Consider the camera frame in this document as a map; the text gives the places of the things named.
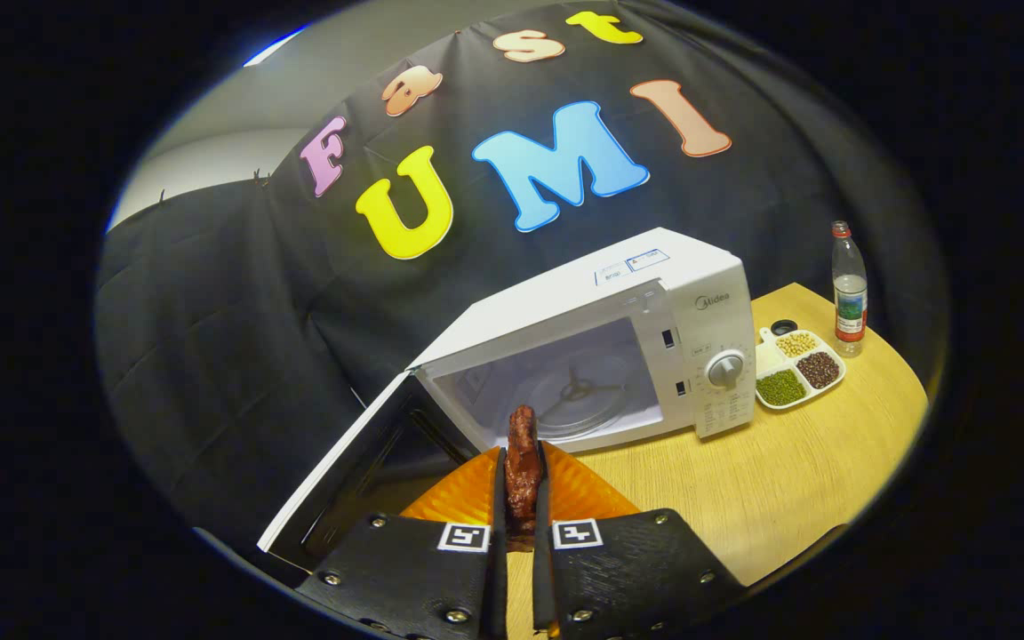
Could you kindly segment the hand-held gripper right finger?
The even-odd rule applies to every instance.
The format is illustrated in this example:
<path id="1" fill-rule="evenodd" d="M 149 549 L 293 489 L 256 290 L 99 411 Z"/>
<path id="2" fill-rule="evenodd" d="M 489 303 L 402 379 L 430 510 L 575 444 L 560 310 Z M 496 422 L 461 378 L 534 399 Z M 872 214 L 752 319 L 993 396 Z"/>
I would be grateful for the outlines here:
<path id="1" fill-rule="evenodd" d="M 639 510 L 541 443 L 532 615 L 548 639 L 672 639 L 748 589 L 674 509 Z"/>

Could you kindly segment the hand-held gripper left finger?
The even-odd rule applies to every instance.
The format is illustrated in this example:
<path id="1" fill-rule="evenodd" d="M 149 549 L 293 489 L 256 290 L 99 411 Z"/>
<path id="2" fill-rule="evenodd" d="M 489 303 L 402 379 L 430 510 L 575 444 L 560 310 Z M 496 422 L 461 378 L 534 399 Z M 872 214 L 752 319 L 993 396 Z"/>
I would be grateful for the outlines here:
<path id="1" fill-rule="evenodd" d="M 367 513 L 296 593 L 390 639 L 507 637 L 501 447 L 476 455 L 401 514 Z"/>

